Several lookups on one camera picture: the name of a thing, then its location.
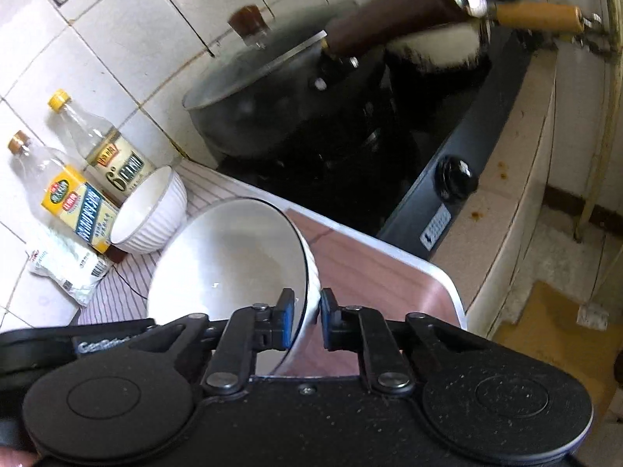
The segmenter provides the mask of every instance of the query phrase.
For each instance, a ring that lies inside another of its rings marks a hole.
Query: pipe
[[[619,105],[621,100],[621,89],[623,86],[623,23],[621,22],[621,0],[606,0],[608,7],[608,22],[610,26],[610,49],[612,51],[610,68],[610,93],[605,113],[604,134],[601,139],[597,167],[591,184],[586,203],[580,219],[575,225],[573,238],[581,242],[584,231],[593,214],[593,209],[597,204],[597,199],[604,184],[605,173],[608,171],[610,156],[612,154],[612,143],[616,134],[617,123],[619,120]]]

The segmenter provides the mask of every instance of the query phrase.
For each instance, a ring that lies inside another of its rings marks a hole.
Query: yellow label
[[[134,149],[118,130],[111,131],[106,141],[86,161],[125,197],[154,171],[151,162]]]
[[[100,253],[110,247],[118,209],[71,165],[54,178],[41,205]]]

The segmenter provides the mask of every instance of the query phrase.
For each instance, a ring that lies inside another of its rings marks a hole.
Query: white bowl
[[[166,324],[191,313],[228,320],[255,302],[295,293],[292,347],[257,354],[255,372],[281,374],[316,318],[320,280],[297,227],[274,205],[230,198],[198,213],[164,250],[151,281],[148,315]]]
[[[110,234],[114,246],[146,255],[163,248],[186,219],[186,188],[171,167],[161,167],[123,203]]]

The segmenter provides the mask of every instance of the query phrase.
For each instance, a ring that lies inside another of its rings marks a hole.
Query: label on stove
[[[430,251],[435,246],[451,219],[450,211],[444,204],[441,204],[441,207],[437,209],[428,226],[420,235],[420,242],[426,249]]]

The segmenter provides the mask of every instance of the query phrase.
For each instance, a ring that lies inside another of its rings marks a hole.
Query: stove knob
[[[478,177],[458,156],[446,156],[439,162],[435,182],[445,202],[461,202],[478,189]]]

